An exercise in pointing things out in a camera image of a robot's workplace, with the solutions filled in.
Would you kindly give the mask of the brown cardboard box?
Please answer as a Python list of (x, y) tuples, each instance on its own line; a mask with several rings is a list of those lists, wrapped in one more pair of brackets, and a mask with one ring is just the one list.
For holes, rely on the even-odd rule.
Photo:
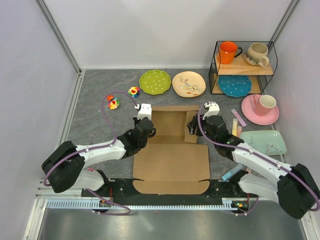
[(210, 186), (207, 145), (189, 133), (197, 105), (153, 106), (154, 137), (133, 157), (134, 188), (142, 194), (200, 195)]

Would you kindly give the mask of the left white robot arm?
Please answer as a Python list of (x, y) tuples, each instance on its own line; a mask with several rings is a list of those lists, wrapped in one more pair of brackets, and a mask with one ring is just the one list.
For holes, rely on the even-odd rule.
[(104, 197), (110, 191), (107, 177), (102, 171), (88, 170), (88, 167), (129, 158), (145, 148), (148, 138), (155, 134), (154, 124), (145, 118), (138, 120), (133, 129), (108, 142), (74, 145), (70, 140), (65, 141), (43, 162), (43, 185), (52, 187), (55, 193), (81, 188)]

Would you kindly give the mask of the yellow marker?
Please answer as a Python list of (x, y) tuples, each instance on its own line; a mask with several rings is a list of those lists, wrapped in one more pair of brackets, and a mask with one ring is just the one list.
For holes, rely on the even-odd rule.
[(238, 120), (236, 118), (232, 120), (232, 135), (238, 136)]

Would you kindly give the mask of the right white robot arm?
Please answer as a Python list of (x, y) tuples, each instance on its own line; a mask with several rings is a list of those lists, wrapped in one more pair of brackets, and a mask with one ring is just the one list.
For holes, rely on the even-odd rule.
[(320, 190), (309, 169), (275, 160), (250, 147), (241, 138), (229, 133), (219, 115), (193, 115), (187, 121), (191, 135), (204, 137), (225, 158), (251, 168), (259, 175), (242, 172), (229, 184), (235, 197), (244, 193), (272, 200), (292, 218), (301, 219), (307, 212), (320, 209)]

